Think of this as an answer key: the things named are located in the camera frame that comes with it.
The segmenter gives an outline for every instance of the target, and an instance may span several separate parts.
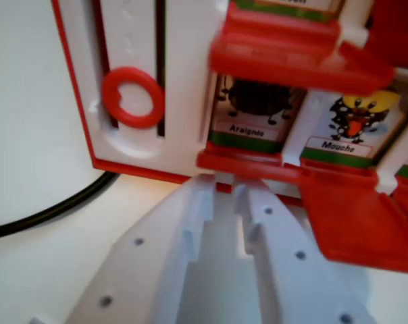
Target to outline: spider illustration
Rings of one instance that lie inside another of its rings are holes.
[[[266,115],[269,116],[267,120],[269,125],[276,125],[276,120],[272,118],[281,111],[283,119],[290,118],[287,114],[287,111],[292,109],[289,87],[235,78],[231,88],[227,88],[226,76],[224,76],[224,87],[216,99],[225,101],[227,95],[235,109],[228,113],[231,117],[237,116],[238,111],[252,115]]]

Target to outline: card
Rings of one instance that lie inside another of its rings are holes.
[[[300,88],[218,76],[209,139],[237,149],[280,152],[304,95]]]
[[[369,167],[408,117],[408,84],[394,82],[370,97],[342,95],[327,107],[302,158]]]

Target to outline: white table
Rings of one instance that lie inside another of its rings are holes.
[[[50,3],[0,0],[0,224],[67,198],[99,174],[91,168]],[[177,187],[123,175],[76,213],[0,239],[0,323],[33,316],[62,323],[109,247]],[[217,206],[225,217],[205,226],[180,322],[256,323],[253,264],[237,240],[228,196],[221,194]],[[302,217],[301,209],[293,211]],[[408,275],[335,267],[378,323],[408,324]]]

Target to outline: green label strip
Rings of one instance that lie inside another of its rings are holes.
[[[337,165],[344,165],[347,167],[361,167],[364,169],[372,164],[372,160],[368,159],[367,157],[356,157],[355,155],[333,153],[309,147],[305,147],[301,157]]]
[[[280,152],[283,147],[283,144],[281,142],[260,140],[258,138],[251,138],[215,131],[210,131],[209,139],[212,143],[217,145],[269,154]]]
[[[256,2],[251,0],[236,0],[235,2],[240,9],[270,12],[272,14],[278,14],[281,16],[313,20],[314,22],[329,22],[333,18],[333,14],[330,12],[321,12],[312,9],[291,7],[288,5]]]

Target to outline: orange tongue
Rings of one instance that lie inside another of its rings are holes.
[[[356,120],[350,120],[349,121],[349,129],[348,129],[348,135],[349,136],[354,136],[358,134],[361,130],[362,123],[359,123]]]

